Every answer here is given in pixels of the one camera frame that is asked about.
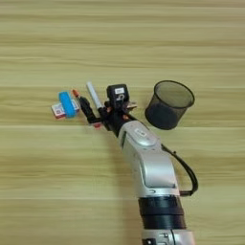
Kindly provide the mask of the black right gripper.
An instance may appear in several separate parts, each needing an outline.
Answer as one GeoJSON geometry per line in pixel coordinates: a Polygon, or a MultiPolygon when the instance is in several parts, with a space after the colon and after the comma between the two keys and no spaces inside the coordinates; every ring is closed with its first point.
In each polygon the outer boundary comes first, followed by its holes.
{"type": "MultiPolygon", "coordinates": [[[[78,100],[87,121],[90,124],[100,123],[101,119],[95,116],[87,98],[79,97],[78,100]]],[[[125,123],[136,121],[136,118],[130,114],[130,111],[134,108],[135,106],[131,106],[129,102],[124,102],[118,109],[115,109],[109,102],[107,102],[105,104],[105,117],[103,121],[106,129],[112,131],[116,136],[119,136],[120,130],[125,123]]]]}

